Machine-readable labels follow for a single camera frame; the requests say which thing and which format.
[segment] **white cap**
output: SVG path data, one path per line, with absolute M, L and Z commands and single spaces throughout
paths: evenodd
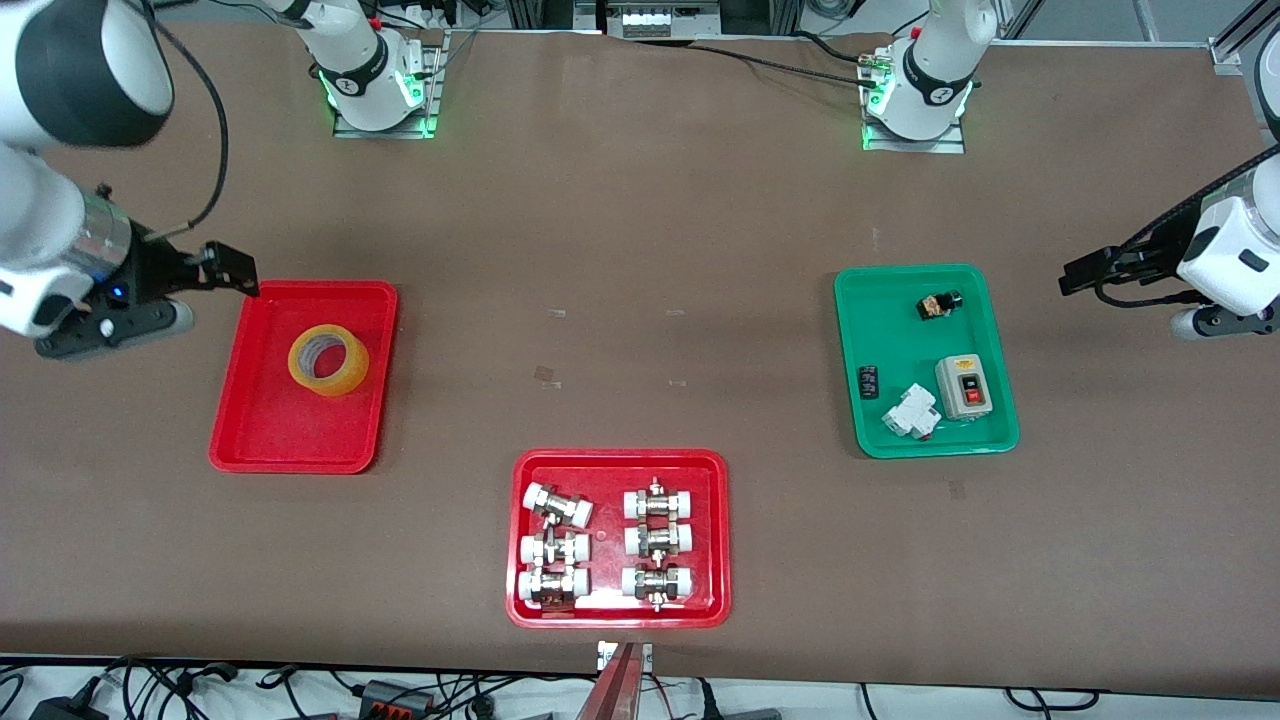
M 690 503 L 689 491 L 682 489 L 676 493 L 676 516 L 681 520 L 687 520 L 691 514 L 692 505 Z
M 573 597 L 586 597 L 591 594 L 591 579 L 586 574 L 586 568 L 573 569 Z
M 579 533 L 573 536 L 573 560 L 586 562 L 591 559 L 591 536 Z
M 575 528 L 585 528 L 588 520 L 591 519 L 591 509 L 595 507 L 585 500 L 577 501 L 577 509 L 573 510 L 573 516 L 568 519 L 568 524 Z
M 637 497 L 635 492 L 622 493 L 622 516 L 627 520 L 636 519 Z
M 539 483 L 529 483 L 529 489 L 525 491 L 525 510 L 532 510 L 534 505 L 538 503 L 538 493 L 543 492 L 543 486 Z
M 636 596 L 636 569 L 623 568 L 622 569 L 622 594 L 627 597 Z
M 678 542 L 680 552 L 689 552 L 694 548 L 694 528 L 689 523 L 681 523 L 676 525 L 676 541 Z
M 676 568 L 676 596 L 694 594 L 694 573 L 689 568 Z
M 534 543 L 538 541 L 534 536 L 525 536 L 520 538 L 520 561 L 532 562 L 534 561 Z
M 516 583 L 520 588 L 520 600 L 534 600 L 534 574 L 529 570 L 520 571 L 520 580 Z
M 622 544 L 627 555 L 640 555 L 640 528 L 622 528 Z

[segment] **yellow tape roll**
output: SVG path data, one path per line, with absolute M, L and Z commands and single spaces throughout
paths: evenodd
M 316 359 L 330 347 L 343 346 L 347 359 L 338 372 L 316 377 Z M 369 351 L 342 325 L 316 325 L 298 336 L 289 348 L 289 374 L 302 387 L 325 397 L 338 397 L 356 389 L 369 373 Z

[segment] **green tray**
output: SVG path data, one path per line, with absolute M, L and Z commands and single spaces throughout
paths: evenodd
M 915 304 L 925 295 L 959 290 L 964 305 L 947 318 L 922 320 Z M 836 277 L 836 314 L 845 347 L 845 373 L 854 410 L 858 445 L 881 459 L 933 457 L 1007 452 L 1018 445 L 1018 413 L 1009 389 L 1005 355 L 1000 350 L 996 314 L 987 281 L 973 265 L 910 265 L 850 268 Z M 897 437 L 881 421 L 911 383 L 942 397 L 933 366 L 948 355 L 982 357 L 991 392 L 991 414 L 973 421 L 948 420 L 945 414 L 933 437 Z M 858 396 L 858 368 L 879 370 L 879 397 Z

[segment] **tray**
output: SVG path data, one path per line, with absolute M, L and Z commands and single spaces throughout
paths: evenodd
M 646 488 L 654 475 L 673 492 L 691 493 L 691 512 L 685 521 L 694 533 L 694 550 L 669 560 L 692 570 L 694 593 L 681 606 L 664 605 L 660 612 L 622 596 L 622 568 L 640 561 L 625 555 L 622 529 L 635 527 L 635 520 L 622 516 L 622 493 Z M 595 503 L 586 525 L 591 560 L 581 565 L 591 573 L 591 594 L 577 598 L 566 612 L 544 612 L 516 593 L 516 577 L 526 569 L 520 561 L 520 538 L 543 527 L 543 519 L 521 505 L 525 489 L 534 482 Z M 516 462 L 507 539 L 503 605 L 521 628 L 713 628 L 728 616 L 728 469 L 709 450 L 530 450 Z
M 379 281 L 262 281 L 260 290 L 241 309 L 209 461 L 228 473 L 364 470 L 378 447 L 396 288 Z M 289 377 L 289 346 L 324 323 L 347 328 L 369 350 L 365 380 L 342 397 L 321 397 Z
M 922 320 L 915 304 L 927 295 L 959 290 L 964 305 L 947 318 Z M 1006 452 L 1018 445 L 1018 413 L 1000 350 L 987 281 L 973 265 L 850 268 L 836 277 L 836 313 L 858 445 L 872 457 L 931 457 Z M 992 400 L 989 415 L 973 421 L 943 416 L 928 441 L 899 437 L 881 416 L 911 383 L 942 398 L 933 366 L 948 355 L 977 354 Z M 879 370 L 879 397 L 858 395 L 858 368 Z

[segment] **brown table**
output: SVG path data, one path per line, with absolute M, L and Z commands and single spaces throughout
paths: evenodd
M 861 151 L 846 87 L 576 35 L 476 40 L 434 141 L 334 141 L 289 32 L 179 31 L 233 131 L 227 193 L 184 242 L 399 287 L 380 457 L 209 466 L 232 292 L 88 364 L 4 337 L 0 650 L 584 671 L 609 635 L 676 675 L 1280 691 L 1276 341 L 1179 342 L 1167 310 L 1055 283 L 1260 147 L 1207 53 L 992 49 L 969 152 L 931 156 Z M 179 65 L 151 147 L 54 158 L 155 227 L 204 202 L 216 156 Z M 1021 443 L 869 460 L 832 279 L 942 261 L 989 281 Z M 511 468 L 538 446 L 723 454 L 728 621 L 512 625 Z

